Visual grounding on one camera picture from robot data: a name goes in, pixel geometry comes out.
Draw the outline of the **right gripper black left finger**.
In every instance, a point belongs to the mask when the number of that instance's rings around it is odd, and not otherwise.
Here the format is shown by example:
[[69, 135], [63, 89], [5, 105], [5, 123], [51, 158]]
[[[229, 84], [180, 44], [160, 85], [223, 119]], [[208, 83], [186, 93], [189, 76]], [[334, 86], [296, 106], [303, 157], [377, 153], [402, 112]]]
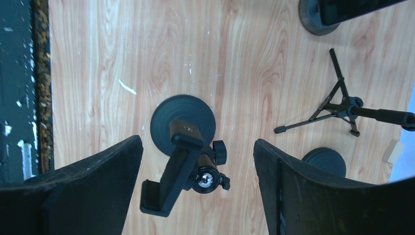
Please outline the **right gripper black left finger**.
[[2, 185], [1, 234], [121, 234], [142, 154], [133, 135], [53, 172]]

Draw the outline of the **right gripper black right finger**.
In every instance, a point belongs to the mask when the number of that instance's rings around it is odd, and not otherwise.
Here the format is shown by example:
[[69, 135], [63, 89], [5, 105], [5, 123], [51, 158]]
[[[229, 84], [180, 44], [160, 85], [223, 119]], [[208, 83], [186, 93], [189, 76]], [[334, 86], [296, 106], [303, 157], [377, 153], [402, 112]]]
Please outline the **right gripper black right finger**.
[[412, 235], [415, 180], [373, 185], [331, 174], [269, 142], [254, 165], [271, 235]]

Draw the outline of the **black phone stand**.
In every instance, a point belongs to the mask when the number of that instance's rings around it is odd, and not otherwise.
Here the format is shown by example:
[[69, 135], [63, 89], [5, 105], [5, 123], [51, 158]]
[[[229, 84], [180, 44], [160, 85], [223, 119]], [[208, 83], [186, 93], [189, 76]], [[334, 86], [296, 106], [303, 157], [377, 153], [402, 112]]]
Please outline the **black phone stand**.
[[155, 109], [151, 138], [169, 160], [159, 182], [142, 183], [143, 213], [168, 217], [183, 190], [207, 194], [231, 188], [230, 178], [217, 168], [227, 162], [227, 149], [222, 140], [213, 139], [215, 131], [213, 111], [195, 96], [175, 95]]
[[331, 174], [346, 177], [346, 163], [343, 157], [334, 149], [319, 147], [308, 152], [302, 161]]

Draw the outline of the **black smartphone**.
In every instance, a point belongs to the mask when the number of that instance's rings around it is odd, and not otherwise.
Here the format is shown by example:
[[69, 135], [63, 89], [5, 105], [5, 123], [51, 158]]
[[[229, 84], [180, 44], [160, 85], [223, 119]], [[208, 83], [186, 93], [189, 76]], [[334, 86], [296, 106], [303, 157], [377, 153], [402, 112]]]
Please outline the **black smartphone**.
[[339, 24], [368, 13], [396, 5], [404, 0], [319, 0], [324, 25]]

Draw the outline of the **grey round stand base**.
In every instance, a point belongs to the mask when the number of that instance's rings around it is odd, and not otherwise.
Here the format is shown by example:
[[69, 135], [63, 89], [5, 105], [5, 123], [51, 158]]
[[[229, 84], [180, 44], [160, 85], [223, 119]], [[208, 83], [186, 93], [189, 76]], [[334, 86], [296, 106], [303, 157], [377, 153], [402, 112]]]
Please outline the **grey round stand base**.
[[299, 0], [299, 19], [302, 26], [311, 34], [316, 36], [327, 35], [336, 30], [340, 23], [324, 25], [321, 20], [319, 2], [317, 0]]

